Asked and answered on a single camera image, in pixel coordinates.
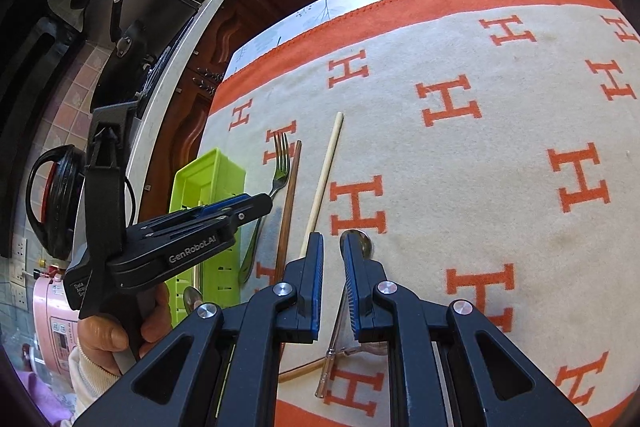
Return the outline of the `person's left hand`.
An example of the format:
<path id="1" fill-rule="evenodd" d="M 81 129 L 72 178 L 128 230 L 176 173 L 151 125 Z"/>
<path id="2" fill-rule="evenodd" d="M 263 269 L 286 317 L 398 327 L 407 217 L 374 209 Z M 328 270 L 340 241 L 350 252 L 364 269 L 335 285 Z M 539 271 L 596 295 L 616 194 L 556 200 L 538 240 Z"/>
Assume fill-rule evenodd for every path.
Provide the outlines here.
<path id="1" fill-rule="evenodd" d="M 144 340 L 139 350 L 144 357 L 160 340 L 171 331 L 169 291 L 165 283 L 155 287 L 155 308 L 141 326 Z M 79 346 L 89 361 L 105 369 L 108 373 L 120 376 L 114 354 L 129 348 L 129 340 L 122 326 L 107 317 L 88 317 L 78 322 Z"/>

